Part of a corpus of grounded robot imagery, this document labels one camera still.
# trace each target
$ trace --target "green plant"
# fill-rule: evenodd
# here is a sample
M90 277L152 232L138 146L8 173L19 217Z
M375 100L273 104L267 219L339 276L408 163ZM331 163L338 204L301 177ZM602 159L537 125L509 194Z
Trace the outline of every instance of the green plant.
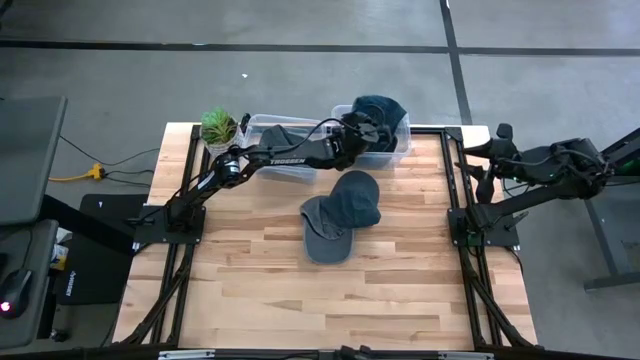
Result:
M233 139L237 131L236 122L220 107L203 113L200 120L202 121L202 139L209 145L226 144Z

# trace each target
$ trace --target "wooden tabletop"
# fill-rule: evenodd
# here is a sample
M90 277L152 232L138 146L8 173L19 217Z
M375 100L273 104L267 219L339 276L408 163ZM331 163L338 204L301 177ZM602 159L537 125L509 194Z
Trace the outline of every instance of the wooden tabletop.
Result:
M150 204L164 204L180 187L192 125L167 124ZM489 139L485 126L462 130L465 146ZM412 147L394 170L368 171L380 186L382 219L357 231L353 256L341 265L315 265L306 258L299 207L312 196L328 194L342 173L318 171L315 185L255 175L209 199L180 346L471 349L460 260L445 216L450 206L440 141L416 135ZM194 167L195 175L199 166ZM464 204L464 196L459 197ZM114 341L129 335L157 299L166 252L166 245L152 245L133 260ZM523 336L535 342L513 255L488 248L487 259L496 301ZM479 312L489 339L483 306Z

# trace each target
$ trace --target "gray baseball cap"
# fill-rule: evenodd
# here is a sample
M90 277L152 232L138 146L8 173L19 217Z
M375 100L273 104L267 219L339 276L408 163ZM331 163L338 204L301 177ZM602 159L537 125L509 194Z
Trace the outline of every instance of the gray baseball cap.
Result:
M318 264L339 264L351 255L356 228L380 222L378 183L362 171L338 180L329 196L316 196L300 207L304 249Z

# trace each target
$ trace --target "concrete floor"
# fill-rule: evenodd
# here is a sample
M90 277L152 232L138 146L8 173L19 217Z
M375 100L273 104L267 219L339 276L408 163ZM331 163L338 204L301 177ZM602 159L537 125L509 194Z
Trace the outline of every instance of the concrete floor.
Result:
M449 0L460 46L640 47L633 0ZM1 36L221 44L446 46L437 0L22 0ZM523 149L590 137L604 147L638 127L640 58L462 56L474 124L514 127ZM221 105L322 118L356 96L391 96L414 123L460 124L448 55L289 52L134 52L0 49L0 97L64 95L63 134L104 161L157 147L164 124ZM122 170L153 168L155 154ZM61 143L52 174L91 160ZM131 180L149 181L143 176ZM86 193L140 193L114 183L50 184L78 206ZM586 294L606 274L584 204L554 201L519 225L525 282L541 345L638 357L640 286ZM114 307L73 310L64 346L95 346ZM37 344L38 349L58 345Z

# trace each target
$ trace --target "clear plastic bin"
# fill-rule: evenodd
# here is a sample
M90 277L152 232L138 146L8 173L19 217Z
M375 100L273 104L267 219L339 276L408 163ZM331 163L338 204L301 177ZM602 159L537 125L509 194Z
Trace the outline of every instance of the clear plastic bin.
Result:
M331 117L340 119L342 115L351 112L351 105L338 105L331 110ZM407 113L396 128L398 138L396 150L387 152L366 152L356 158L353 168L365 170L390 169L396 166L405 156L411 153L411 123Z
M319 122L319 120L312 119L256 114L251 117L247 125L243 147L259 144L264 131L275 125L281 125L291 134L306 137L309 134L309 131L311 131ZM309 140L317 140L326 137L327 128L328 126L331 126L330 124L332 123L333 122L327 123L327 126L321 126L313 135L311 135ZM304 165L267 166L258 170L256 175L272 180L306 184L313 184L316 180L316 170Z

